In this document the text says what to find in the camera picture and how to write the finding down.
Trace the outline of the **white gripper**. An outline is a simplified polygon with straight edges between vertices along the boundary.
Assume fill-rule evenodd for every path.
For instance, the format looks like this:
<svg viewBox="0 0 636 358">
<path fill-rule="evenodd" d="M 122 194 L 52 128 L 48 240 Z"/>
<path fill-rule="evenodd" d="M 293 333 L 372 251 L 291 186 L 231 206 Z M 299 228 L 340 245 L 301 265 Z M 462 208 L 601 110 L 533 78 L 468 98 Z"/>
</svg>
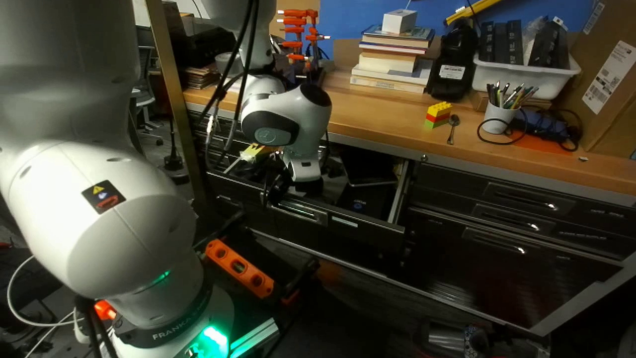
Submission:
<svg viewBox="0 0 636 358">
<path fill-rule="evenodd" d="M 317 162 L 273 158 L 265 168 L 263 204 L 281 204 L 291 192 L 317 198 L 324 182 Z"/>
</svg>

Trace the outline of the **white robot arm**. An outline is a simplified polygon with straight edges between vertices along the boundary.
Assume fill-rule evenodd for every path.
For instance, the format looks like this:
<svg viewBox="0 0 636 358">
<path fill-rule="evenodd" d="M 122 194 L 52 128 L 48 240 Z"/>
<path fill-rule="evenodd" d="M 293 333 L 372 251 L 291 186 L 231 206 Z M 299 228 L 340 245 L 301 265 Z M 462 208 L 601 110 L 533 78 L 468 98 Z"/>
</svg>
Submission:
<svg viewBox="0 0 636 358">
<path fill-rule="evenodd" d="M 0 0 L 3 198 L 32 257 L 110 358 L 229 358 L 231 297 L 193 249 L 195 212 L 140 156 L 130 0 Z"/>
</svg>

